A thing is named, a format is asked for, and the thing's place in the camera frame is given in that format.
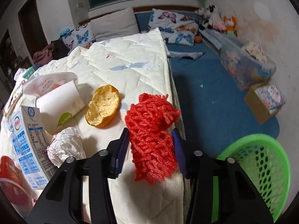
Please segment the wall socket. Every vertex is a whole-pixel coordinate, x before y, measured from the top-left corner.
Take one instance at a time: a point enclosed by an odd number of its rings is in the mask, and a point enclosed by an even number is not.
[[[82,2],[76,3],[76,6],[77,7],[83,7],[83,3]]]

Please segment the milk carton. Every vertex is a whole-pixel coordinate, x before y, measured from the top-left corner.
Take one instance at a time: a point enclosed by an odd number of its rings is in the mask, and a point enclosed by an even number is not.
[[[57,167],[47,155],[49,143],[39,109],[21,106],[9,122],[10,137],[28,184],[44,189]]]

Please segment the metal bolt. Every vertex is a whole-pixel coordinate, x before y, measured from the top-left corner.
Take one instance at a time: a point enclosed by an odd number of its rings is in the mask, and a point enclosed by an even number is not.
[[[229,158],[227,159],[227,161],[228,161],[229,163],[235,163],[235,162],[236,162],[236,160],[235,160],[234,158],[232,158],[232,157],[229,157]]]
[[[195,156],[202,156],[203,155],[203,152],[202,151],[194,151],[194,155]]]
[[[108,151],[107,150],[101,150],[101,151],[99,151],[99,155],[100,156],[106,156],[106,155],[108,155]]]
[[[75,158],[74,158],[73,156],[69,156],[69,157],[66,159],[66,162],[67,162],[67,163],[71,163],[71,162],[73,162],[73,161],[75,161]]]

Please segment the beige pillow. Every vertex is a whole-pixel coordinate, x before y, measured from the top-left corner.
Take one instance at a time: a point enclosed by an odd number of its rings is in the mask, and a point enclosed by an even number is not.
[[[90,23],[97,42],[139,33],[131,7],[91,20]]]

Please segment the basket rim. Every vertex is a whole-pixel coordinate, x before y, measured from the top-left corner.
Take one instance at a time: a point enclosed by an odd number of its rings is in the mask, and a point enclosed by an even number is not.
[[[252,141],[256,141],[256,140],[262,140],[262,141],[267,141],[270,144],[273,145],[273,147],[275,147],[277,150],[280,151],[281,155],[284,157],[284,161],[283,163],[287,166],[287,175],[288,175],[288,179],[287,179],[287,183],[285,183],[286,187],[287,187],[287,191],[286,191],[286,195],[284,197],[283,200],[283,205],[281,206],[281,208],[277,209],[277,213],[273,215],[273,219],[274,222],[277,221],[277,219],[279,218],[279,215],[281,214],[283,208],[286,205],[286,201],[288,199],[289,196],[289,191],[290,191],[290,185],[291,185],[291,164],[288,158],[288,155],[285,151],[285,149],[283,148],[283,146],[273,137],[269,136],[269,135],[265,135],[265,134],[252,134],[252,135],[248,135],[245,136],[239,140],[237,140],[236,142],[232,143],[229,147],[227,147],[218,157],[217,159],[219,160],[225,160],[226,158],[228,158],[235,150],[239,150],[242,147],[248,146],[249,144],[251,144]]]

